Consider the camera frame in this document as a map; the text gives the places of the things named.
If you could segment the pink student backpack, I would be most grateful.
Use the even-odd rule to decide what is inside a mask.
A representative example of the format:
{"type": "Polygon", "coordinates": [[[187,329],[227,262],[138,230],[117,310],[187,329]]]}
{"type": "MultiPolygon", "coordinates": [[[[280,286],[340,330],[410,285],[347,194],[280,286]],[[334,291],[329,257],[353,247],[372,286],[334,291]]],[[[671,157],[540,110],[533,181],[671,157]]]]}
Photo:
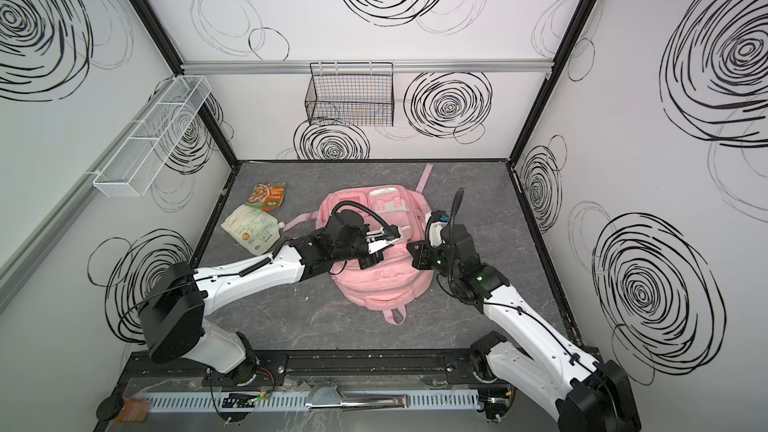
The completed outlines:
{"type": "Polygon", "coordinates": [[[360,203],[388,224],[398,227],[402,240],[384,250],[382,260],[377,264],[364,268],[358,260],[353,260],[337,263],[331,268],[337,287],[351,302],[382,312],[385,320],[393,325],[404,322],[406,305],[426,292],[433,277],[431,271],[414,268],[407,250],[409,243],[425,239],[431,209],[423,189],[431,171],[432,166],[426,165],[414,190],[401,185],[382,185],[333,192],[326,196],[317,211],[301,214],[284,227],[289,230],[303,222],[323,227],[332,208],[344,200],[360,203]]]}

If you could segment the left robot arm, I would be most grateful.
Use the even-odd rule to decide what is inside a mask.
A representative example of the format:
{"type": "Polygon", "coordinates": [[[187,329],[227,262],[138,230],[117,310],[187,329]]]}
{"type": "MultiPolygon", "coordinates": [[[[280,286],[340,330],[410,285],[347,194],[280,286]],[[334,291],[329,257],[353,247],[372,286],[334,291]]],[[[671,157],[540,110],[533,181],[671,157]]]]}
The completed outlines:
{"type": "Polygon", "coordinates": [[[194,269],[187,262],[168,267],[138,309],[150,359],[157,364],[188,359],[222,375],[253,367],[257,359],[247,338],[208,316],[264,290],[328,273],[337,263],[376,263],[404,238],[401,227],[376,221],[379,230],[359,213],[341,210],[324,227],[288,238],[271,253],[217,267],[194,269]]]}

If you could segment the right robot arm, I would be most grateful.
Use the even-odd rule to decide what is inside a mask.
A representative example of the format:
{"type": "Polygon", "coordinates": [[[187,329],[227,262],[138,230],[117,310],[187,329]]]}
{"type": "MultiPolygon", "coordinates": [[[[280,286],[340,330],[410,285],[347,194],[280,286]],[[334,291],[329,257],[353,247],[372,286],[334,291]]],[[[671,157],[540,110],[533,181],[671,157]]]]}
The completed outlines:
{"type": "Polygon", "coordinates": [[[471,235],[442,216],[408,250],[418,269],[446,279],[450,293],[497,324],[501,334],[476,343],[478,376],[498,378],[545,410],[561,431],[638,431],[641,419],[629,377],[545,321],[495,267],[483,262],[471,235]]]}

